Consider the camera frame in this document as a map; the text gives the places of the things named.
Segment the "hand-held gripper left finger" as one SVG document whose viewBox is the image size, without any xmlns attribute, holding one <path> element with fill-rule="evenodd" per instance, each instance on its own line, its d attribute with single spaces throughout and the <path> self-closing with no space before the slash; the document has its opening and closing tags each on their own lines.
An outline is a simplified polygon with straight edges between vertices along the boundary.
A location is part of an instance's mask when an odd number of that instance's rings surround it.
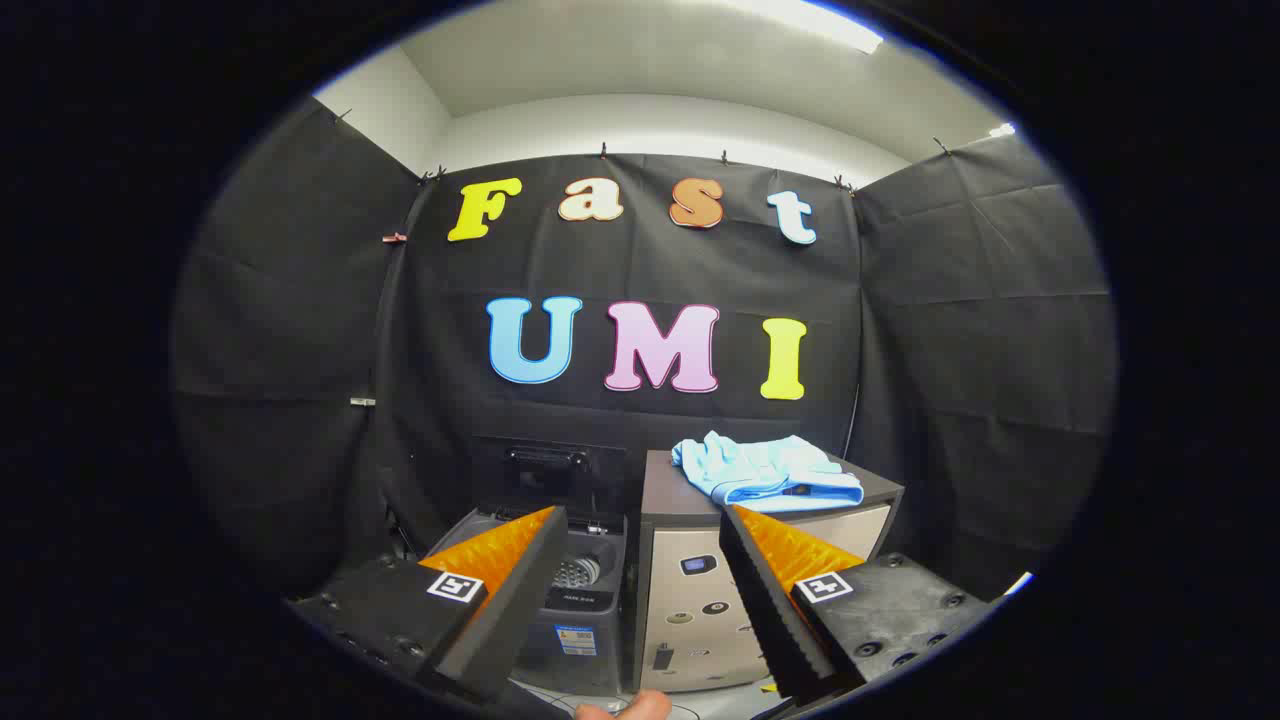
<svg viewBox="0 0 1280 720">
<path fill-rule="evenodd" d="M 379 559 L 293 600 L 325 639 L 406 684 L 493 706 L 567 550 L 548 506 L 424 559 Z"/>
</svg>

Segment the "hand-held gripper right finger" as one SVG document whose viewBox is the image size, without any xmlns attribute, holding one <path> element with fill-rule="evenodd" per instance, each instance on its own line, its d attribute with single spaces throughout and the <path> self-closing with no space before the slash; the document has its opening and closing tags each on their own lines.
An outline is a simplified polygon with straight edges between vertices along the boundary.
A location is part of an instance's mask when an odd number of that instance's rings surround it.
<svg viewBox="0 0 1280 720">
<path fill-rule="evenodd" d="M 740 506 L 722 511 L 719 546 L 777 691 L 796 706 L 888 682 L 995 607 L 905 555 L 860 559 Z"/>
</svg>

